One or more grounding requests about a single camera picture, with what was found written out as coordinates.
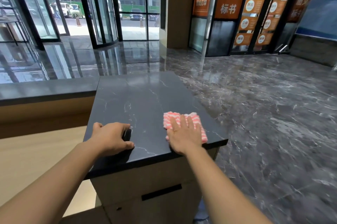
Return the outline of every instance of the drawer handle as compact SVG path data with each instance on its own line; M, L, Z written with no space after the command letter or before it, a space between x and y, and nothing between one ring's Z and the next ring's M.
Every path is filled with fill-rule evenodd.
M154 197L157 197L157 196L162 196L162 195L165 195L165 194L168 194L168 193L171 193L173 191L180 190L180 189L182 189L181 184L174 185L172 187L168 187L168 188L165 188L165 189L160 189L160 190L157 190L157 191L150 192L148 194L142 195L141 200L142 201L149 200L151 198L154 198Z

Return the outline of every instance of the forearm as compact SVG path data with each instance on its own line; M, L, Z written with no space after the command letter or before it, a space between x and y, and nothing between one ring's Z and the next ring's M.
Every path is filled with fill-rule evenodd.
M193 149L186 157L199 183L212 223L271 224L223 174L205 149Z
M98 156L88 142L78 144L0 208L0 223L57 223Z

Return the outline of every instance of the person's left hand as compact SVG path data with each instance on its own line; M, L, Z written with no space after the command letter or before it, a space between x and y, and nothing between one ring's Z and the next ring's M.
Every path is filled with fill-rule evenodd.
M91 138L88 142L97 147L101 156L110 156L120 153L123 150L134 148L131 141L123 141L123 133L130 128L130 124L109 123L103 126L101 123L94 123Z

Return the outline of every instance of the person's left arm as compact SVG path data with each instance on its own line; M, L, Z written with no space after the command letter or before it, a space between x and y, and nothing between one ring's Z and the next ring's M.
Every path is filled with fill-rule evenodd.
M134 147L133 142L122 140L128 128L129 124L95 123L88 141L76 145L55 166L0 207L0 223L58 223L96 159Z

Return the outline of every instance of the gray marble floor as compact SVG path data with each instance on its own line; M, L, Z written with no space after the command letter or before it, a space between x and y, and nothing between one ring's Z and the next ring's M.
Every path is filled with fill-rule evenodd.
M0 48L0 83L173 71L228 130L216 162L264 214L274 223L337 223L331 68L288 55L203 59L158 42L94 51L69 41L46 49L18 55Z

